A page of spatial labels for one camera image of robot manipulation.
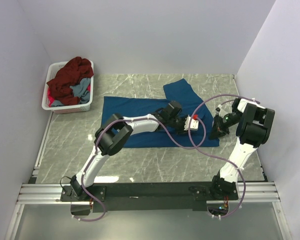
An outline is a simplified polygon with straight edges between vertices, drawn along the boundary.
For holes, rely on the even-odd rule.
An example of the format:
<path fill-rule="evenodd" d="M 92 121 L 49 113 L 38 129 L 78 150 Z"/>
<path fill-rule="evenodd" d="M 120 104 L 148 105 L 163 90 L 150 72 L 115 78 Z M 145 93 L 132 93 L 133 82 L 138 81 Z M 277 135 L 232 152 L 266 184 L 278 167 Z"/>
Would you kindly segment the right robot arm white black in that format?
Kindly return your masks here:
<path fill-rule="evenodd" d="M 213 119 L 210 140 L 224 137 L 230 133 L 230 127 L 237 125 L 236 143 L 228 161 L 213 177 L 209 193 L 216 200 L 234 197 L 237 194 L 239 173 L 249 157 L 265 144 L 270 136 L 275 111 L 243 98 L 236 98 L 231 112 L 218 105 Z"/>

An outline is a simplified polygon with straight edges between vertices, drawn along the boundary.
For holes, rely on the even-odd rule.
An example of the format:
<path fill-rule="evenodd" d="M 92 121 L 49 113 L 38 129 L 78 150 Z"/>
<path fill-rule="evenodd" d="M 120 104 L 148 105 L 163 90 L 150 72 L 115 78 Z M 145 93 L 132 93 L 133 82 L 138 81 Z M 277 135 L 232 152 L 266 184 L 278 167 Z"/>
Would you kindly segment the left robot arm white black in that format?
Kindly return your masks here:
<path fill-rule="evenodd" d="M 188 130 L 191 117 L 181 114 L 182 107 L 176 101 L 171 101 L 165 108 L 159 108 L 153 113 L 142 116 L 126 117 L 114 113 L 95 133 L 92 151 L 81 170 L 70 180 L 72 195 L 78 201 L 86 200 L 95 177 L 106 160 L 125 146 L 130 136 L 158 132 L 172 128 L 176 133 Z"/>

